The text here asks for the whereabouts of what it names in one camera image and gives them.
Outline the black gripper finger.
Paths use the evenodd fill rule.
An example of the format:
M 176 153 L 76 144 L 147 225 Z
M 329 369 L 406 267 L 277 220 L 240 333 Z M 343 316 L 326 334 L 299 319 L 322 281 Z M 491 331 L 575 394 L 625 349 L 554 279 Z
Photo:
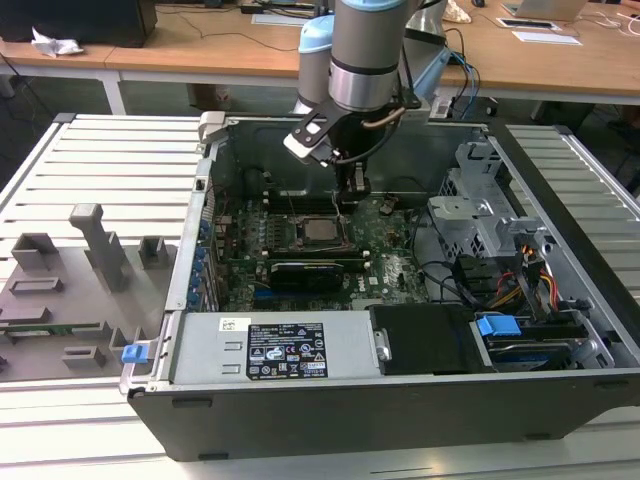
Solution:
M 366 164 L 346 164 L 340 167 L 340 205 L 354 210 L 371 193 L 366 176 Z

